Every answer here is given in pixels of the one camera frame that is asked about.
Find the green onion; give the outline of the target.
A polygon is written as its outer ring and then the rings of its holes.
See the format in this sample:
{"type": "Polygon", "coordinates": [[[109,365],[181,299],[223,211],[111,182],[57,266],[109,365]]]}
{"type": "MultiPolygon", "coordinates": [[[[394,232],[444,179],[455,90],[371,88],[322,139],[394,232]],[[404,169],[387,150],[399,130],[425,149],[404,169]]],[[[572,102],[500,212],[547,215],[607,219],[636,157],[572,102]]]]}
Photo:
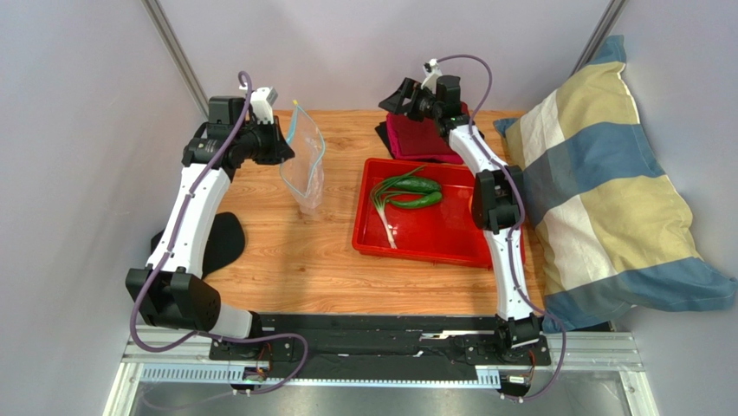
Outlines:
{"type": "Polygon", "coordinates": [[[393,234],[392,227],[389,225],[389,222],[385,215],[385,207],[387,203],[389,202],[389,199],[394,196],[405,195],[405,194],[424,195],[423,192],[398,190],[395,187],[395,185],[399,182],[399,180],[409,178],[412,176],[413,173],[418,172],[422,170],[423,168],[424,166],[419,166],[405,174],[384,179],[378,184],[376,184],[370,191],[370,199],[374,205],[375,211],[378,213],[381,219],[383,229],[387,237],[388,244],[390,245],[392,249],[396,249],[397,245],[395,242],[395,237],[393,234]]]}

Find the clear zip top bag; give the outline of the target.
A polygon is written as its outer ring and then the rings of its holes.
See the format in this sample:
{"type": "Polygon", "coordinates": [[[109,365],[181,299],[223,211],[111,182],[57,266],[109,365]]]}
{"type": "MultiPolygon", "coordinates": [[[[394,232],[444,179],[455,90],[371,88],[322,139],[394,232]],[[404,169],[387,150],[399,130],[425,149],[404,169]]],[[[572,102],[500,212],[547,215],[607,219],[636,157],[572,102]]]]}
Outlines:
{"type": "Polygon", "coordinates": [[[280,174],[301,213],[314,215],[324,195],[326,142],[308,112],[297,100],[293,100],[293,105],[287,143],[295,156],[280,165],[280,174]]]}

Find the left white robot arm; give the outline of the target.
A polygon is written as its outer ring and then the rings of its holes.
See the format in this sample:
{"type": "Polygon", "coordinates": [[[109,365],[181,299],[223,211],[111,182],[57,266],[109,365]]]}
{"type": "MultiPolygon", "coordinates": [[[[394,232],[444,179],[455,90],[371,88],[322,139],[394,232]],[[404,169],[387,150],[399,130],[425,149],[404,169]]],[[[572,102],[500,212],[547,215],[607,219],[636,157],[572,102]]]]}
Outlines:
{"type": "Polygon", "coordinates": [[[209,119],[184,147],[168,223],[146,266],[126,276],[134,319],[224,339],[261,336],[257,313],[223,303],[204,281],[204,259],[218,207],[242,163],[280,165],[295,155],[273,113],[275,100],[273,88],[258,88],[248,98],[210,98],[209,119]]]}

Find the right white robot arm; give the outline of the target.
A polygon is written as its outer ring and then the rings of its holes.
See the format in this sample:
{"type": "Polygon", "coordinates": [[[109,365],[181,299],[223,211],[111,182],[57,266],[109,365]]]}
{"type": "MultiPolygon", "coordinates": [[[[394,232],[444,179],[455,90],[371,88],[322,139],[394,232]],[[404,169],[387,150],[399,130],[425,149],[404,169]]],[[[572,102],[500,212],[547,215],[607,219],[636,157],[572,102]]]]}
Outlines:
{"type": "Polygon", "coordinates": [[[504,353],[534,345],[541,323],[528,297],[521,254],[521,169],[497,156],[463,111],[457,76],[441,75],[430,87],[406,78],[379,107],[413,121],[433,120],[439,136],[473,173],[471,216],[489,246],[498,292],[495,333],[504,353]]]}

